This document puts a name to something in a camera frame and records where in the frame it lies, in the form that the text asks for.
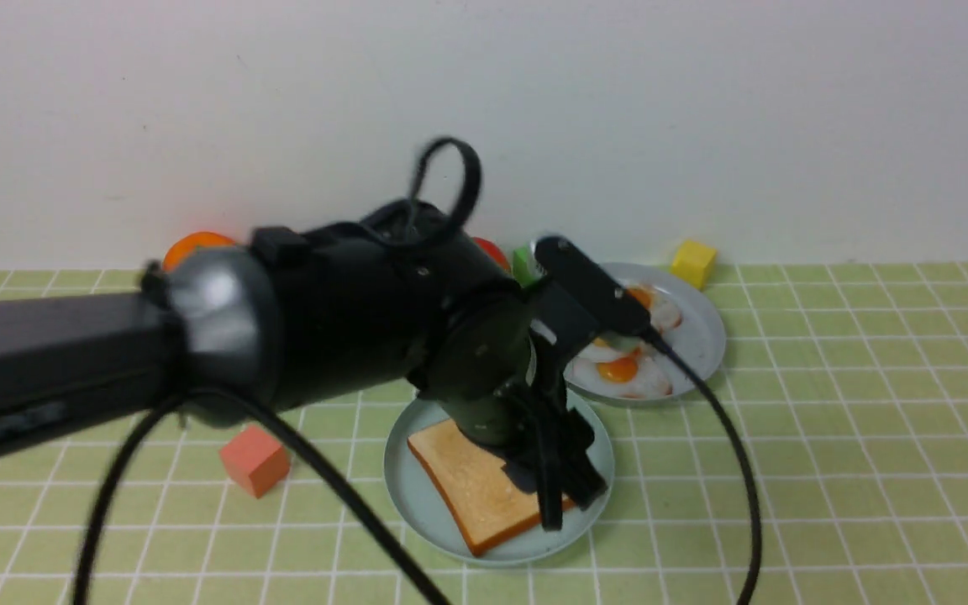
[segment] bread slice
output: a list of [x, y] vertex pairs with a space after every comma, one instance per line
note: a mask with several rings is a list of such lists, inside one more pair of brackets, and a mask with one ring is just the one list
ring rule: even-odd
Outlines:
[[[469, 441], [453, 420], [433, 424], [408, 438], [410, 451], [439, 490], [473, 556], [540, 524], [537, 494], [518, 490], [500, 457]], [[562, 510], [573, 501], [564, 495]]]

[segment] yellow cube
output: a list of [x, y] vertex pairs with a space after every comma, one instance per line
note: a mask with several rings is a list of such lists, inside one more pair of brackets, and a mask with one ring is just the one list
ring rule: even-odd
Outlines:
[[715, 249], [700, 242], [687, 240], [679, 246], [675, 255], [675, 263], [671, 264], [671, 272], [675, 273], [697, 290], [704, 288], [704, 283], [712, 275], [715, 266]]

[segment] orange block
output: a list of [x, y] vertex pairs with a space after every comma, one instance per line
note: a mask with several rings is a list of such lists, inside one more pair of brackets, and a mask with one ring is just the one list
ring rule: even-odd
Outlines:
[[279, 440], [250, 425], [218, 452], [226, 474], [253, 497], [262, 497], [289, 474], [289, 455]]

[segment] green tiled surface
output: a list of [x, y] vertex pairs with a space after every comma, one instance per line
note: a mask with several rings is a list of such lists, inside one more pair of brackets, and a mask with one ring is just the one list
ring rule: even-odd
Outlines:
[[[0, 300], [127, 292], [134, 271], [0, 271]], [[723, 266], [711, 383], [765, 514], [763, 604], [968, 604], [968, 264]], [[464, 605], [733, 602], [749, 548], [737, 465], [703, 403], [599, 408], [618, 456], [602, 520], [529, 568], [485, 571], [404, 528], [381, 448], [413, 393], [286, 414]], [[61, 604], [96, 482], [130, 421], [0, 460], [0, 605]], [[422, 602], [308, 468], [260, 501], [226, 482], [230, 433], [168, 422], [139, 453], [93, 602]]]

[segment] plate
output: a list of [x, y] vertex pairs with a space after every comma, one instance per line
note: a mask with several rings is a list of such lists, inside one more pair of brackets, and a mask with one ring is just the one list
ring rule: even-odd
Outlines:
[[387, 493], [395, 509], [406, 524], [435, 548], [454, 559], [464, 560], [470, 566], [507, 567], [523, 566], [531, 560], [540, 560], [556, 554], [579, 539], [596, 522], [603, 507], [611, 497], [611, 487], [615, 479], [615, 456], [611, 440], [603, 422], [592, 411], [592, 406], [575, 393], [569, 393], [567, 402], [570, 407], [581, 413], [592, 430], [596, 440], [588, 448], [588, 460], [607, 480], [608, 490], [596, 499], [587, 510], [573, 508], [562, 514], [562, 529], [558, 532], [545, 532], [540, 525], [492, 548], [482, 556], [473, 556], [469, 547], [454, 524], [454, 516], [446, 507], [439, 491], [420, 466], [418, 459], [408, 447], [410, 435], [437, 422], [445, 421], [445, 411], [438, 403], [414, 399], [399, 414], [398, 420], [387, 437], [387, 447], [383, 453], [383, 480]]
[[[671, 345], [671, 348], [675, 349], [675, 352], [687, 362], [689, 367], [694, 369], [697, 376], [707, 380], [715, 374], [715, 371], [723, 364], [723, 352], [727, 347], [727, 333], [723, 329], [723, 318], [719, 317], [719, 311], [716, 310], [707, 296], [704, 296], [695, 287], [689, 286], [683, 280], [676, 278], [676, 276], [654, 267], [633, 263], [603, 263], [600, 267], [610, 273], [616, 281], [623, 283], [624, 286], [640, 283], [655, 287], [657, 291], [662, 292], [672, 302], [675, 302], [682, 311], [682, 323], [676, 329], [665, 332], [664, 340], [667, 341], [668, 345]], [[571, 390], [595, 402], [627, 407], [658, 405], [658, 403], [665, 402], [667, 399], [688, 393], [694, 388], [694, 384], [670, 360], [658, 353], [653, 357], [657, 363], [660, 363], [660, 367], [667, 372], [668, 378], [671, 380], [673, 390], [668, 396], [653, 399], [633, 399], [600, 395], [589, 391], [581, 384], [577, 384], [576, 380], [572, 379], [569, 366], [566, 369], [566, 380]]]

